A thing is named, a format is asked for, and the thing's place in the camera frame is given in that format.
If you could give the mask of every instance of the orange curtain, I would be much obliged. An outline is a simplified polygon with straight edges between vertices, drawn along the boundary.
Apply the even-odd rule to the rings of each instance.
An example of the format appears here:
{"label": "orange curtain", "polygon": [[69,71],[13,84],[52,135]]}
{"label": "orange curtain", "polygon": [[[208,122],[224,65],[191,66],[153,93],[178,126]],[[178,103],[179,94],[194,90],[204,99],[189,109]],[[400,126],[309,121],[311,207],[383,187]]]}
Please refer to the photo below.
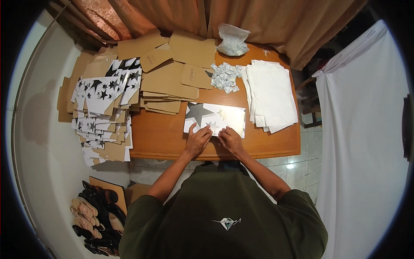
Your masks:
{"label": "orange curtain", "polygon": [[273,46],[290,58],[292,68],[301,70],[366,1],[72,0],[66,10],[84,31],[110,43],[136,38],[155,27],[219,39],[218,25],[231,24],[251,32],[247,42]]}
{"label": "orange curtain", "polygon": [[249,30],[246,42],[269,44],[301,70],[333,38],[366,0],[211,0],[207,37],[219,38],[218,25]]}

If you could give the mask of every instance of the diamond logo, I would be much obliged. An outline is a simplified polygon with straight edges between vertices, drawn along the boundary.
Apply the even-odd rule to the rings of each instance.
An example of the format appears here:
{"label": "diamond logo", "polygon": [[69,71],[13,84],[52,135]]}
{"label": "diamond logo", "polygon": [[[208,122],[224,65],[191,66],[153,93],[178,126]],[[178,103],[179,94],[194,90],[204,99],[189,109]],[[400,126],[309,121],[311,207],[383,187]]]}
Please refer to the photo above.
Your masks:
{"label": "diamond logo", "polygon": [[217,221],[217,220],[212,220],[212,221],[221,223],[223,227],[228,231],[231,228],[231,226],[241,222],[241,218],[236,221],[232,220],[231,218],[223,218],[221,221]]}

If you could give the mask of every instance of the wooden chair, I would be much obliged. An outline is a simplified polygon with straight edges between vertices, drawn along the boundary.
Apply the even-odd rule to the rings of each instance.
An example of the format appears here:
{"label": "wooden chair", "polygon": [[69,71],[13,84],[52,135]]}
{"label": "wooden chair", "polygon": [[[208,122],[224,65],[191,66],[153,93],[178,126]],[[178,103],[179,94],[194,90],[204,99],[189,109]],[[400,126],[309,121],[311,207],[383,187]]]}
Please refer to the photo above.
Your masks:
{"label": "wooden chair", "polygon": [[[301,88],[303,88],[305,85],[307,85],[308,83],[315,82],[315,81],[316,81],[316,78],[310,77],[306,79],[303,83],[301,83],[298,87],[295,87],[295,91],[298,91]],[[317,127],[317,126],[322,125],[322,120],[320,121],[316,120],[316,112],[320,111],[320,105],[314,105],[314,103],[316,102],[319,103],[318,94],[310,95],[301,101],[304,107],[303,114],[309,114],[309,113],[312,114],[312,123],[305,124],[303,126],[304,128],[312,128],[312,127]]]}

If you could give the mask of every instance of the person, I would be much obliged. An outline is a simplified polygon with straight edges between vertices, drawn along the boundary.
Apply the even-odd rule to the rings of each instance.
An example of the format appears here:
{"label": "person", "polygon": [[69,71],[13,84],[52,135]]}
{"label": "person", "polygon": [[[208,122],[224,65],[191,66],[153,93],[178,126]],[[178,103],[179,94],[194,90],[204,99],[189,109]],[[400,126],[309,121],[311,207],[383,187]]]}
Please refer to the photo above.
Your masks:
{"label": "person", "polygon": [[234,166],[237,161],[197,166],[164,204],[212,136],[209,126],[193,133],[195,125],[178,159],[128,207],[121,258],[320,258],[328,236],[309,195],[291,190],[252,158],[229,127],[218,134],[221,144],[277,204],[243,166]]}

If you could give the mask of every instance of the wooden board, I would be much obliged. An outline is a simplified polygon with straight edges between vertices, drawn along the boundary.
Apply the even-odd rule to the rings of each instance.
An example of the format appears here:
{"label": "wooden board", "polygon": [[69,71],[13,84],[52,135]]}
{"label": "wooden board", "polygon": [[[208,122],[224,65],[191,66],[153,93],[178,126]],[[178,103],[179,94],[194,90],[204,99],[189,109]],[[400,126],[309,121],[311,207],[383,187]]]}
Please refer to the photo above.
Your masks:
{"label": "wooden board", "polygon": [[[241,57],[229,57],[217,52],[216,65],[227,62],[230,65],[251,64],[252,59],[279,62],[289,69],[289,66],[280,60],[276,51],[267,46],[248,44],[249,51]],[[241,78],[236,79],[240,91],[226,94],[223,90],[200,89],[200,98],[196,102],[221,104],[246,108],[246,118],[250,117],[246,89]],[[291,76],[292,93],[296,93]],[[180,112],[177,115],[158,114],[141,109],[132,112],[132,141],[134,148],[130,150],[131,157],[174,160],[183,151],[188,134],[183,133],[187,102],[181,102]],[[301,134],[299,123],[282,129],[274,134],[264,132],[263,128],[246,121],[243,148],[254,158],[283,157],[299,155],[301,153]],[[231,160],[233,155],[212,137],[206,149],[195,160]]]}
{"label": "wooden board", "polygon": [[102,189],[108,189],[116,192],[118,195],[118,202],[115,204],[118,205],[118,207],[127,214],[127,205],[125,203],[125,195],[124,195],[124,187],[116,184],[111,184],[103,180],[99,180],[98,178],[89,176],[89,184],[94,186],[99,186]]}

